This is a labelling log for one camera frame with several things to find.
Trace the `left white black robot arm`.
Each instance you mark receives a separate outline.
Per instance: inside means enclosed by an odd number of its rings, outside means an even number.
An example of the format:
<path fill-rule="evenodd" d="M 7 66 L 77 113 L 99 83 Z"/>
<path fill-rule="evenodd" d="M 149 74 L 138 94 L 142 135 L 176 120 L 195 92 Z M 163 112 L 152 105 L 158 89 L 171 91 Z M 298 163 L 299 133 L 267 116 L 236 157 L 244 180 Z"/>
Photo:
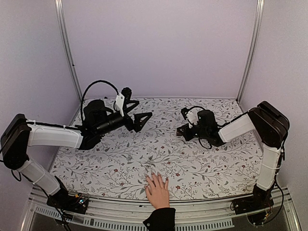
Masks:
<path fill-rule="evenodd" d="M 57 146 L 78 150 L 91 150 L 102 137 L 120 127 L 139 132 L 152 113 L 139 113 L 134 117 L 129 112 L 139 105 L 139 101 L 116 103 L 120 109 L 107 108 L 103 100 L 93 100 L 83 110 L 81 125 L 67 127 L 27 120 L 24 114 L 17 114 L 0 139 L 2 162 L 10 170 L 16 170 L 34 184 L 41 187 L 61 208 L 71 205 L 71 197 L 62 188 L 59 180 L 51 175 L 27 154 L 29 146 Z"/>

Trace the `black sleeved forearm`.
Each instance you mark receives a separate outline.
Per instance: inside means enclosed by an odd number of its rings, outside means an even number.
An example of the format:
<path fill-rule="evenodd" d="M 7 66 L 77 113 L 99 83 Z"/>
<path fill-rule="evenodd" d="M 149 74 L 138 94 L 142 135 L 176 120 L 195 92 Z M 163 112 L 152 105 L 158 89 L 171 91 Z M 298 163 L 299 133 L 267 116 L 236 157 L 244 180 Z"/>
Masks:
<path fill-rule="evenodd" d="M 175 213 L 176 210 L 170 207 L 156 209 L 143 224 L 148 231 L 174 231 Z"/>

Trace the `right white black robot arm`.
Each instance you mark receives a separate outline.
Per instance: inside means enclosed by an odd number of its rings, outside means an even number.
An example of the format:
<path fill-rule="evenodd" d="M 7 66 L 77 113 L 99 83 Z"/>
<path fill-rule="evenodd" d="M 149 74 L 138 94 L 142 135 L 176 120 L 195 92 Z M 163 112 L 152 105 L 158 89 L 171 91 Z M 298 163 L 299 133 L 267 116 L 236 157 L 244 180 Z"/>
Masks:
<path fill-rule="evenodd" d="M 276 184 L 277 175 L 285 160 L 285 142 L 288 137 L 289 119 L 267 101 L 237 116 L 233 120 L 219 125 L 212 111 L 193 106 L 181 110 L 186 124 L 176 130 L 176 135 L 186 141 L 205 140 L 212 147 L 220 147 L 232 140 L 253 133 L 262 150 L 259 177 L 254 186 L 260 190 L 249 198 L 249 206 L 259 210 L 267 203 L 264 193 Z"/>

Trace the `person's hand with painted nails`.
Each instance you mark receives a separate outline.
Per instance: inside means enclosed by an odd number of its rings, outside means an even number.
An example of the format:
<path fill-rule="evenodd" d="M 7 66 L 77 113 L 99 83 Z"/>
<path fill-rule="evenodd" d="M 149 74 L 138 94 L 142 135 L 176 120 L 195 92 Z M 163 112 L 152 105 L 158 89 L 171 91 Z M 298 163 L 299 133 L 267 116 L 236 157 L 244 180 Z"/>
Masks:
<path fill-rule="evenodd" d="M 145 192 L 150 204 L 155 209 L 170 208 L 168 178 L 163 181 L 160 173 L 152 173 L 151 176 L 146 177 L 146 180 L 148 185 L 145 186 Z"/>

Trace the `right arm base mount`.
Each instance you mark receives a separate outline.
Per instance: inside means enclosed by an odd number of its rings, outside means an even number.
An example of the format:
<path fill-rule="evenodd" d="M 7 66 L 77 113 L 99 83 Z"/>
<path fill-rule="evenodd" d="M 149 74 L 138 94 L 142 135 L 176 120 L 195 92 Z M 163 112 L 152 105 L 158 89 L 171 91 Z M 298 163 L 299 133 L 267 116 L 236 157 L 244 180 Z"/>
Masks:
<path fill-rule="evenodd" d="M 274 205 L 270 190 L 256 190 L 252 196 L 234 199 L 230 209 L 236 215 L 254 212 L 247 216 L 248 221 L 254 226 L 264 225 L 272 212 Z"/>

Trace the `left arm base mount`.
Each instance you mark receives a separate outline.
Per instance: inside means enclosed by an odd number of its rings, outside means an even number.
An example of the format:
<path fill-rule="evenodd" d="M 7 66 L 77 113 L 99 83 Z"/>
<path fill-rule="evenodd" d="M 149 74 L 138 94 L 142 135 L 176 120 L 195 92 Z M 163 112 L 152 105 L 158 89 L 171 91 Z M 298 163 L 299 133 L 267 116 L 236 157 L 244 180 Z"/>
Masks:
<path fill-rule="evenodd" d="M 86 214 L 89 198 L 80 193 L 69 195 L 66 192 L 57 192 L 54 195 L 49 195 L 47 205 L 64 211 Z"/>

